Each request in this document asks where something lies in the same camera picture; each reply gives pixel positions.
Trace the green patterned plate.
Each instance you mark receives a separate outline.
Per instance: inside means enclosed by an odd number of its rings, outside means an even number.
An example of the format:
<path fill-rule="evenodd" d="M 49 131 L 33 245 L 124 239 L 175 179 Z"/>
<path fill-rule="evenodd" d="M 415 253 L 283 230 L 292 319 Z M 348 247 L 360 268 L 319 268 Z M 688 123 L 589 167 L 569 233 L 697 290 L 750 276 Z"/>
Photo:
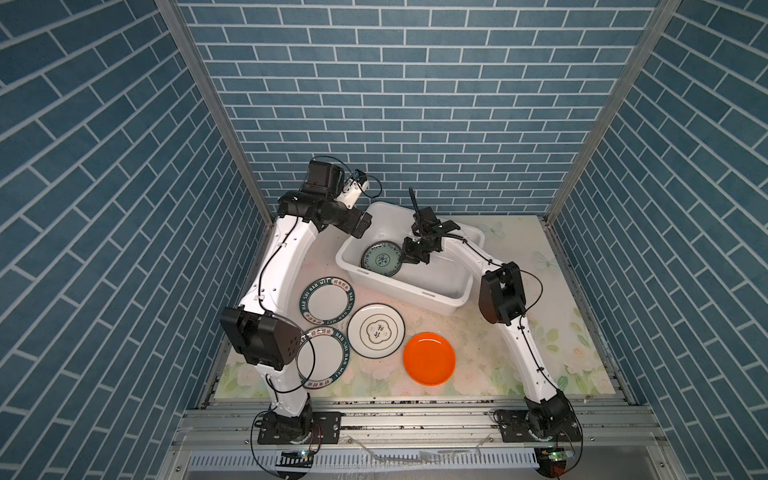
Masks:
<path fill-rule="evenodd" d="M 402 264 L 401 247 L 392 241 L 379 241 L 370 245 L 360 262 L 363 269 L 386 277 L 396 275 Z"/>

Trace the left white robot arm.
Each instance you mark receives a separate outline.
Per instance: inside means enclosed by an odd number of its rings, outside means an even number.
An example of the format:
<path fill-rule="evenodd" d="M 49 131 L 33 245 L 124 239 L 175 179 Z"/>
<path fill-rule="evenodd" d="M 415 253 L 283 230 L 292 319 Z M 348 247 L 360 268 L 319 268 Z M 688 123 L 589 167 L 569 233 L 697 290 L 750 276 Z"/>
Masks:
<path fill-rule="evenodd" d="M 300 373 L 297 361 L 303 331 L 288 318 L 290 293 L 300 267 L 319 233 L 330 226 L 362 237 L 372 217 L 356 203 L 377 181 L 335 157 L 311 159 L 301 187 L 279 199 L 277 218 L 252 286 L 236 307 L 221 314 L 230 344 L 261 375 L 271 409 L 281 421 L 298 422 L 311 415 L 304 386 L 309 376 Z"/>

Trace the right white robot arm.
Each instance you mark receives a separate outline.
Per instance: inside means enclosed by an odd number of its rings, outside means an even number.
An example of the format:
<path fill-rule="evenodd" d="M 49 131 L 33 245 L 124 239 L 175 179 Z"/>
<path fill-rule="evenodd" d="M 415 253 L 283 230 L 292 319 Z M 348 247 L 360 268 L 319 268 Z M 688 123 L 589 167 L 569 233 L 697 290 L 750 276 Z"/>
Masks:
<path fill-rule="evenodd" d="M 535 343 L 522 279 L 527 272 L 513 262 L 492 257 L 459 230 L 454 221 L 415 221 L 412 234 L 403 240 L 403 261 L 427 264 L 433 253 L 444 253 L 475 275 L 479 279 L 480 313 L 497 327 L 517 365 L 531 435 L 546 441 L 568 427 L 581 434 L 572 403 L 550 375 Z"/>

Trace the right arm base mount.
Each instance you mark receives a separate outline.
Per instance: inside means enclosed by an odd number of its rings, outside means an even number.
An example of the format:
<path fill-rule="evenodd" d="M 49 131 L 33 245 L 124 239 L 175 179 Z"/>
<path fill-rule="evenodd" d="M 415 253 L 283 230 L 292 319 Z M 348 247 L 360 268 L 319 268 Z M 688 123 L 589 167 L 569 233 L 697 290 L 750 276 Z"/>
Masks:
<path fill-rule="evenodd" d="M 583 431 L 577 418 L 570 415 L 551 433 L 535 433 L 527 410 L 497 409 L 490 414 L 503 443 L 577 443 L 583 440 Z"/>

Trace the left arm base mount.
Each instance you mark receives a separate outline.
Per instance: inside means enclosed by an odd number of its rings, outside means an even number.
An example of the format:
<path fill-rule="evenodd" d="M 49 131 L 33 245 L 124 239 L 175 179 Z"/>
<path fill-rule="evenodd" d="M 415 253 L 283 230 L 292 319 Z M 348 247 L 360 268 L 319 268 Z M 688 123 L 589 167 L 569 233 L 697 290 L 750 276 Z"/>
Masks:
<path fill-rule="evenodd" d="M 289 445 L 305 443 L 313 437 L 321 446 L 337 444 L 341 430 L 342 414 L 338 411 L 320 411 L 298 417 L 284 417 L 274 412 L 266 413 L 255 422 L 259 445 Z"/>

